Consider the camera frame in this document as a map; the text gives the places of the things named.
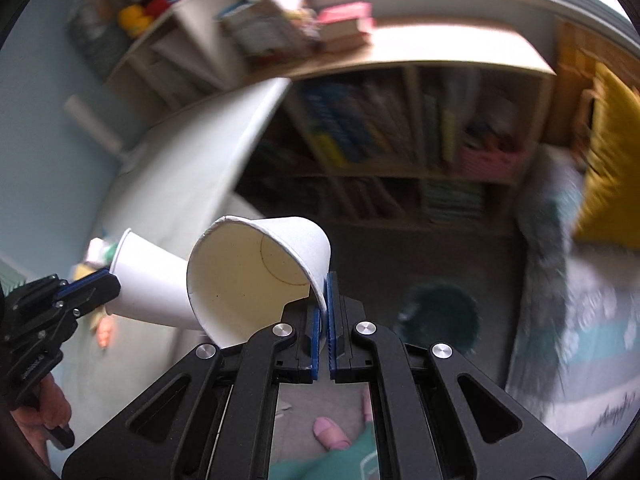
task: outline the dark green round object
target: dark green round object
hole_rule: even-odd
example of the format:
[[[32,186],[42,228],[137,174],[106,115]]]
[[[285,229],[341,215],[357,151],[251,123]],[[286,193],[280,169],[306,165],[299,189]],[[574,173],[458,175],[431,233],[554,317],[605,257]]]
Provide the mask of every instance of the dark green round object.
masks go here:
[[[476,300],[449,283],[413,286],[394,326],[404,343],[423,348],[447,343],[463,355],[473,348],[479,330]]]

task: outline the red box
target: red box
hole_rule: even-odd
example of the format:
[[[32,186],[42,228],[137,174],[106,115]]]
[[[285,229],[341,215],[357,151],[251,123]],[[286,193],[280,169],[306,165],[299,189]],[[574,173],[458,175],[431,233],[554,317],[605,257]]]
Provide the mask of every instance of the red box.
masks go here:
[[[488,152],[462,147],[460,165],[462,176],[481,182],[510,182],[520,166],[522,152]]]

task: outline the triangular cutout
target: triangular cutout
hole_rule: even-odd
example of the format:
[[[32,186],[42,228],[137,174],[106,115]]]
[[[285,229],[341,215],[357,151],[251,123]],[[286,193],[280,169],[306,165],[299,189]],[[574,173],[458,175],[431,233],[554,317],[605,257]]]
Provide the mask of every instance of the triangular cutout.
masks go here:
[[[191,378],[183,375],[165,387],[133,416],[129,431],[156,444],[164,442],[190,382]]]
[[[460,375],[458,384],[476,420],[480,435],[486,443],[494,444],[520,429],[522,426],[520,420],[471,376]]]

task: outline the yellow cushion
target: yellow cushion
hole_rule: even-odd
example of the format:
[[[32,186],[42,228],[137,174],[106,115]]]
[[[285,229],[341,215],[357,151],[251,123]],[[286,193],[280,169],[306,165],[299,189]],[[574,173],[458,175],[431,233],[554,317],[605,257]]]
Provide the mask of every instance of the yellow cushion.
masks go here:
[[[640,250],[640,99],[602,63],[596,78],[603,93],[574,239]]]

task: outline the silver bolt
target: silver bolt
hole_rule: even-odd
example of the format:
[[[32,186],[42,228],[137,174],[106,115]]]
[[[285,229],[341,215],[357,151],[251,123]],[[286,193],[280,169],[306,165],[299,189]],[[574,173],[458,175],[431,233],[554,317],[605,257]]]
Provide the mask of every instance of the silver bolt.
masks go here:
[[[431,352],[439,359],[449,359],[451,354],[453,354],[453,350],[446,343],[438,343],[437,345],[434,345]]]
[[[376,331],[376,326],[370,321],[361,321],[356,325],[356,330],[362,335],[371,335]]]
[[[196,356],[200,359],[210,359],[216,354],[216,347],[209,343],[204,343],[196,348]]]
[[[293,327],[287,323],[278,323],[271,331],[278,337],[286,337],[293,332]]]

